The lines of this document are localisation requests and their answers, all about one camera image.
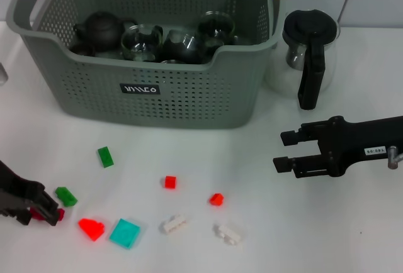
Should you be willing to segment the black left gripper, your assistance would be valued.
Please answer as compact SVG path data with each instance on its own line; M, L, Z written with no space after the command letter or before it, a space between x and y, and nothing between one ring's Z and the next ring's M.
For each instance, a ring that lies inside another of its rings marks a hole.
M60 221L59 205L44 190L43 184L21 178L1 162L1 215L16 218L22 225L34 219L55 226Z

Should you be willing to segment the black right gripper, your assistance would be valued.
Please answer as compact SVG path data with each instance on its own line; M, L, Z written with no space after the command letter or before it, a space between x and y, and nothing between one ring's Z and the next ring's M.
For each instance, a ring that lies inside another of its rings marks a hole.
M281 132L280 138L284 146L317 140L317 123ZM318 146L322 155L274 158L277 173L293 171L296 178L340 177L355 163L395 158L402 152L402 117L359 123L333 117L319 130Z

